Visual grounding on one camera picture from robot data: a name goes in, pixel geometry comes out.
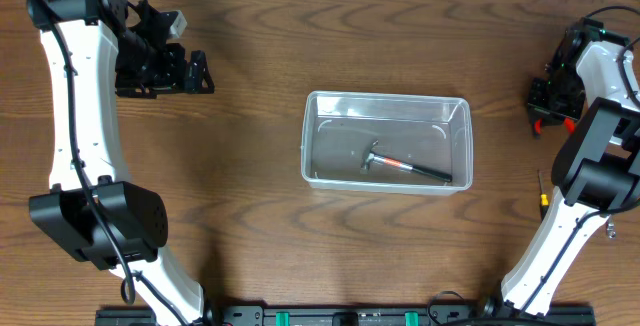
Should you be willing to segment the small claw hammer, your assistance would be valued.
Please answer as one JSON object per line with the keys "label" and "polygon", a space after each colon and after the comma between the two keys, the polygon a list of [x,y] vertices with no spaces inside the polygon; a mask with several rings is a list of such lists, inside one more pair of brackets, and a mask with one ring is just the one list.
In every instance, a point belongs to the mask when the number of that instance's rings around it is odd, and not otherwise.
{"label": "small claw hammer", "polygon": [[381,155],[374,151],[374,148],[378,145],[379,141],[374,140],[363,152],[362,163],[360,170],[363,174],[369,172],[372,164],[386,165],[392,168],[406,171],[409,173],[415,173],[426,177],[431,177],[436,180],[449,183],[453,180],[451,174],[442,172],[439,170],[431,169],[425,166],[414,165],[406,163],[388,156]]}

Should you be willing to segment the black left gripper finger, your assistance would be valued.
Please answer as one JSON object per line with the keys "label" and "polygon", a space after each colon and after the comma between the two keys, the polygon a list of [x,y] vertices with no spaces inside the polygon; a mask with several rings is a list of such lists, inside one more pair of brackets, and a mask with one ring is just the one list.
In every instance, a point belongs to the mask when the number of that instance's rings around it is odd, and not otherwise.
{"label": "black left gripper finger", "polygon": [[201,50],[192,51],[188,66],[190,72],[204,72],[207,68],[205,52]]}
{"label": "black left gripper finger", "polygon": [[186,93],[213,93],[214,82],[208,70],[194,72],[185,78]]}

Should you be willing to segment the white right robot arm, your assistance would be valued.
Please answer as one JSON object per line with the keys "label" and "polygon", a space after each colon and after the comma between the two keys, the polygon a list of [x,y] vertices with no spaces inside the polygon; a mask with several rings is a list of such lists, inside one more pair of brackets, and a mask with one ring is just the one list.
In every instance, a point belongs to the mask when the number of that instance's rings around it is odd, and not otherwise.
{"label": "white right robot arm", "polygon": [[533,80],[527,99],[533,133],[564,125],[569,137],[552,166],[553,192],[541,225],[487,313],[546,316],[590,237],[613,215],[638,207],[635,44],[587,15],[565,30],[545,67],[547,78]]}

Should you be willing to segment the clear plastic container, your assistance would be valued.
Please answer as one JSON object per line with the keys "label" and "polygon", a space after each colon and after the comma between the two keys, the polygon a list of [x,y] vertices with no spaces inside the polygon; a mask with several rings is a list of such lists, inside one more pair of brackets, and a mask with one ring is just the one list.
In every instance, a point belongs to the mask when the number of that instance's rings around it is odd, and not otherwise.
{"label": "clear plastic container", "polygon": [[[431,177],[372,164],[364,150],[452,175]],[[473,183],[474,145],[469,103],[458,97],[313,91],[301,135],[301,175],[313,188],[449,196]]]}

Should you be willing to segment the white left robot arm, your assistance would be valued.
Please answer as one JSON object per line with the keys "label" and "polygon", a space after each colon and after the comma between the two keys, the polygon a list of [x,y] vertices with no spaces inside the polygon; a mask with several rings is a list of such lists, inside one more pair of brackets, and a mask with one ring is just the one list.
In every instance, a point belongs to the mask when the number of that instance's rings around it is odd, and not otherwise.
{"label": "white left robot arm", "polygon": [[179,37],[186,20],[148,0],[27,0],[45,49],[54,111],[49,190],[31,220],[79,262],[109,271],[123,301],[144,300],[151,325],[215,325],[204,288],[170,251],[161,197],[135,185],[122,152],[117,101],[210,94],[200,50]]}

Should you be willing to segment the silver wrench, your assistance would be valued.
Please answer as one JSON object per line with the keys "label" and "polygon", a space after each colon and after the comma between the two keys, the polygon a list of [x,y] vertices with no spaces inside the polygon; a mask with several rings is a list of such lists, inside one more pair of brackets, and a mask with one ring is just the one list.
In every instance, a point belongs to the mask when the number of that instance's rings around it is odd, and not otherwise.
{"label": "silver wrench", "polygon": [[606,224],[606,234],[609,239],[615,239],[617,236],[615,224],[612,219],[609,219]]}

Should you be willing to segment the red handled pliers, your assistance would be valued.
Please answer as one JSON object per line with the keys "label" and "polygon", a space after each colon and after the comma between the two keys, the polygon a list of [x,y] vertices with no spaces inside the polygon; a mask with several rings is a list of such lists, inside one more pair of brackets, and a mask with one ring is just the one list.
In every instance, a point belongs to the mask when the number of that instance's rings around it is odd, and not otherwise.
{"label": "red handled pliers", "polygon": [[[542,134],[543,119],[539,119],[532,124],[533,136],[538,139]],[[566,128],[567,132],[572,135],[575,132],[576,124],[572,119],[565,118],[562,125]]]}

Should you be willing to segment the black yellow screwdriver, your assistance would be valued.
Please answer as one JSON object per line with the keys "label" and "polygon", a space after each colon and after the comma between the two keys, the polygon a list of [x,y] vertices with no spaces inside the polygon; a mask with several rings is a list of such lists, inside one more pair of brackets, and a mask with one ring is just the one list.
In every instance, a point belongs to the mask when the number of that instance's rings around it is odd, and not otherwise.
{"label": "black yellow screwdriver", "polygon": [[539,210],[540,210],[541,219],[544,219],[546,216],[547,210],[549,208],[549,198],[548,198],[548,194],[545,191],[544,177],[541,170],[537,171],[537,178],[538,178],[539,191],[540,191]]}

